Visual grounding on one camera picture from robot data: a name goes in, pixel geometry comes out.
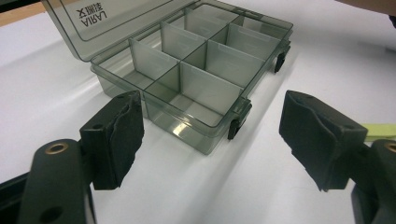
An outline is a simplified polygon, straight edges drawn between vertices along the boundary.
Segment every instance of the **plastic storage box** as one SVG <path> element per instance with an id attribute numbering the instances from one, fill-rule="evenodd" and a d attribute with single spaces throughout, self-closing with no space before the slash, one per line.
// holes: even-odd
<path id="1" fill-rule="evenodd" d="M 232 139 L 292 24 L 218 1 L 43 0 L 106 94 L 139 90 L 144 116 L 204 154 Z"/>

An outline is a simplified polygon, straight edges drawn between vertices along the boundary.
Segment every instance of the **white table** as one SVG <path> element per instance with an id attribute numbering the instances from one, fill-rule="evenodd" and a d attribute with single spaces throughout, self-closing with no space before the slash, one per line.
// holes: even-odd
<path id="1" fill-rule="evenodd" d="M 143 146 L 121 188 L 93 193 L 99 223 L 354 222 L 354 184 L 319 192 L 278 134 L 283 98 L 302 91 L 357 122 L 395 122 L 396 29 L 386 15 L 335 1 L 226 2 L 294 23 L 283 68 L 254 91 L 236 138 L 209 156 L 145 120 Z M 267 88 L 274 94 L 266 96 Z M 109 99 L 47 13 L 1 27 L 0 182 L 28 172 L 49 141 L 78 140 Z"/>

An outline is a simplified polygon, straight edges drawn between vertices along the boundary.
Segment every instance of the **box lid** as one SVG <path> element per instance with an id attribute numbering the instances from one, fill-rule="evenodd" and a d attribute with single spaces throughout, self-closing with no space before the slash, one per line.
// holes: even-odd
<path id="1" fill-rule="evenodd" d="M 96 54 L 195 0 L 42 0 L 73 55 Z"/>

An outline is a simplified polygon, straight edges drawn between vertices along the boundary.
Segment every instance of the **transparent lid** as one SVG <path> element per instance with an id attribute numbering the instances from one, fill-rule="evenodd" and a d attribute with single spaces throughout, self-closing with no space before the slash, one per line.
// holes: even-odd
<path id="1" fill-rule="evenodd" d="M 42 0 L 73 55 L 84 62 L 194 0 Z"/>

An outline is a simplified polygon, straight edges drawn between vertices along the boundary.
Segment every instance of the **table surface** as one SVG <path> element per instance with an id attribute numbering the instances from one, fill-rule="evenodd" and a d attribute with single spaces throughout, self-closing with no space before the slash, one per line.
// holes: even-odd
<path id="1" fill-rule="evenodd" d="M 145 119 L 121 188 L 93 192 L 98 222 L 354 223 L 353 182 L 319 192 L 278 134 L 283 98 L 302 91 L 357 122 L 394 123 L 396 29 L 386 15 L 335 1 L 225 2 L 294 23 L 281 71 L 251 95 L 236 138 L 209 156 Z M 28 172 L 44 144 L 78 140 L 109 100 L 47 13 L 0 27 L 0 182 Z"/>

